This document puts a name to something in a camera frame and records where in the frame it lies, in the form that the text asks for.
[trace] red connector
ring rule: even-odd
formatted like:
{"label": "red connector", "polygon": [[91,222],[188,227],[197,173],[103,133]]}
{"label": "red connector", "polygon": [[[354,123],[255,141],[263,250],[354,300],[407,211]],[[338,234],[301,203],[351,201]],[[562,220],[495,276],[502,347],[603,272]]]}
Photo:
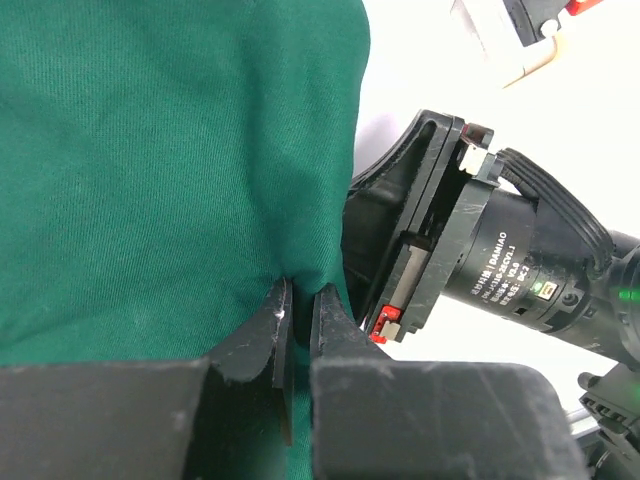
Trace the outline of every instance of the red connector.
{"label": "red connector", "polygon": [[398,323],[401,315],[402,310],[400,310],[399,308],[392,307],[391,305],[385,305],[384,307],[382,307],[382,310],[380,310],[380,315],[378,315],[378,319],[373,326],[373,330],[371,331],[369,338],[375,343],[387,343],[387,338],[380,335],[380,333],[387,323]]}
{"label": "red connector", "polygon": [[591,7],[599,4],[602,0],[571,0],[567,6],[567,12],[569,12],[569,15],[571,15],[572,17],[575,17],[576,15],[580,15],[583,12],[586,12],[587,10],[589,10]]}

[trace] green fabric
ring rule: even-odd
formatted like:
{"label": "green fabric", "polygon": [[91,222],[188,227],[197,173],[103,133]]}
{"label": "green fabric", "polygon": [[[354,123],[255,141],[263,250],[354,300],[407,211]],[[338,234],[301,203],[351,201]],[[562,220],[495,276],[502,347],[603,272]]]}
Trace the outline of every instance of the green fabric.
{"label": "green fabric", "polygon": [[360,0],[5,0],[0,363],[194,357],[279,277],[344,292],[368,50]]}

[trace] black plastic part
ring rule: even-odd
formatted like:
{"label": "black plastic part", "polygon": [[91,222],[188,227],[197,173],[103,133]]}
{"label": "black plastic part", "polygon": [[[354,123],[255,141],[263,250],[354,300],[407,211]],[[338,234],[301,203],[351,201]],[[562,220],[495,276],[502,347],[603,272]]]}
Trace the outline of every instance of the black plastic part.
{"label": "black plastic part", "polygon": [[568,0],[503,0],[522,45],[544,40],[541,27],[547,20],[558,21]]}
{"label": "black plastic part", "polygon": [[317,479],[587,478],[553,388],[528,367],[327,358],[312,389]]}
{"label": "black plastic part", "polygon": [[[614,457],[596,478],[640,479],[640,373],[617,365],[585,386],[580,402],[598,421],[600,440]],[[627,476],[606,476],[624,469]]]}
{"label": "black plastic part", "polygon": [[373,314],[400,237],[422,225],[463,127],[459,118],[421,111],[391,150],[352,181],[342,251],[358,323]]}
{"label": "black plastic part", "polygon": [[424,326],[461,239],[499,185],[502,163],[492,155],[475,176],[460,170],[468,149],[487,148],[492,137],[479,125],[421,111],[389,153],[354,179],[342,249],[349,299],[369,333],[387,304],[403,311],[395,340]]}
{"label": "black plastic part", "polygon": [[290,290],[205,358],[0,369],[0,478],[284,478]]}

